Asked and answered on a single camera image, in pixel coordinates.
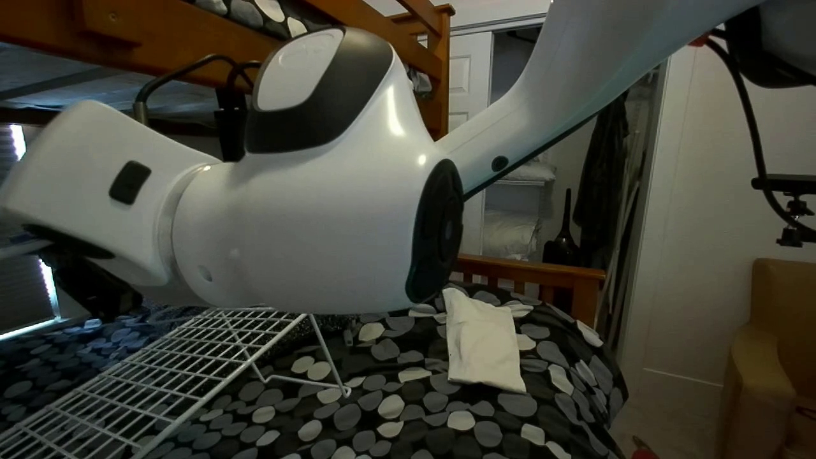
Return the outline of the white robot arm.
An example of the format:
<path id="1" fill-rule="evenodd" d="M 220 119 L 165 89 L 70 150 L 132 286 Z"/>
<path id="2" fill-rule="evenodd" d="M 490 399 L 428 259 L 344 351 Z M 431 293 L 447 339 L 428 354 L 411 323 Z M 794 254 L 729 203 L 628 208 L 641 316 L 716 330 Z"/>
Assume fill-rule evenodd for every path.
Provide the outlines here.
<path id="1" fill-rule="evenodd" d="M 242 159 L 79 102 L 12 167 L 3 214 L 82 293 L 122 286 L 302 315 L 408 308 L 447 286 L 468 198 L 716 25 L 791 79 L 810 78 L 816 0 L 550 0 L 515 85 L 433 139 L 397 51 L 329 29 L 266 62 Z"/>

